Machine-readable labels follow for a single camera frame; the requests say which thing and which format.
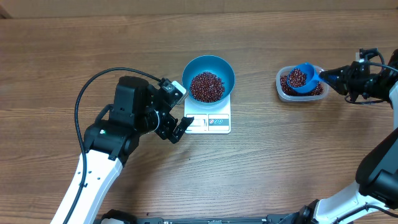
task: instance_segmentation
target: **white container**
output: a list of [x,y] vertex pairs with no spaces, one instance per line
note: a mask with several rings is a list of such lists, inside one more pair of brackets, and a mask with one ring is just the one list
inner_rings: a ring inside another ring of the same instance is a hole
[[[293,70],[294,67],[296,67],[296,65],[284,67],[281,70],[279,70],[278,74],[276,75],[276,89],[278,91],[280,100],[282,100],[283,102],[307,102],[307,101],[321,100],[329,94],[329,85],[327,85],[324,82],[321,82],[321,85],[323,87],[323,93],[318,96],[289,96],[285,94],[282,91],[282,86],[280,85],[280,77],[288,75]],[[319,66],[314,65],[314,67],[318,73],[323,71],[323,69]]]

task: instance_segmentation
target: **bowl of beans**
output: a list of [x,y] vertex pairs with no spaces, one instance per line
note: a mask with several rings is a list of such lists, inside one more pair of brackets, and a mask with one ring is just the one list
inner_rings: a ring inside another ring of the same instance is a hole
[[[323,69],[319,66],[314,65],[315,70],[320,73]],[[276,88],[280,100],[284,102],[306,102],[313,100],[321,100],[325,98],[329,93],[329,86],[324,82],[318,82],[316,87],[308,93],[297,93],[287,83],[294,86],[302,86],[305,84],[307,75],[300,69],[296,69],[296,66],[288,66],[279,70],[276,75]]]
[[224,59],[203,55],[193,59],[182,73],[182,85],[190,98],[201,105],[211,106],[223,101],[235,86],[235,73]]

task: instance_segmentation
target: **wooden table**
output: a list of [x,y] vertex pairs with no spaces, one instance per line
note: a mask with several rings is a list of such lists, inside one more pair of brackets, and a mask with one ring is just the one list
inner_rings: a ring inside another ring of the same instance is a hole
[[[387,103],[278,99],[275,75],[310,62],[350,64],[359,48],[398,47],[397,11],[268,12],[0,21],[0,223],[49,223],[80,149],[73,107],[84,82],[110,67],[180,80],[191,59],[225,58],[236,72],[229,135],[155,134],[109,190],[109,209],[138,217],[253,217],[290,213],[354,181],[356,169],[392,131]],[[82,131],[113,102],[114,72],[80,106]],[[183,116],[183,106],[172,114]],[[376,213],[358,223],[396,223]]]

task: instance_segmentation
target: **blue cup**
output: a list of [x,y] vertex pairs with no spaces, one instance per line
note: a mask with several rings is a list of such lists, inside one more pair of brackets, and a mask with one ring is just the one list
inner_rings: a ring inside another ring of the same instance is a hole
[[[307,79],[305,80],[305,85],[301,87],[292,87],[289,83],[290,74],[292,74],[293,70],[299,69],[302,73],[307,75]],[[315,67],[310,63],[306,62],[301,65],[297,65],[290,71],[287,76],[287,84],[297,93],[309,93],[317,87],[318,83],[321,82],[322,79],[319,77],[319,74],[315,70]]]
[[[224,83],[225,92],[220,100],[212,103],[205,103],[195,100],[192,96],[191,92],[189,91],[191,82],[193,78],[203,72],[211,72],[218,78],[221,78],[222,82]],[[233,88],[235,87],[235,73],[226,60],[214,55],[203,55],[193,59],[185,67],[182,73],[182,85],[189,91],[189,96],[194,102],[203,106],[216,105],[222,102],[223,99],[225,99],[229,94],[231,94]]]

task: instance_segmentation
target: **kitchen scale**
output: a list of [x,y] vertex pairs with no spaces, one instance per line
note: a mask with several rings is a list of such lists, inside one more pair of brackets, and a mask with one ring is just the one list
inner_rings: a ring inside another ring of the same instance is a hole
[[185,100],[184,116],[195,118],[185,133],[229,134],[231,132],[231,95],[211,106],[200,105],[188,97]]

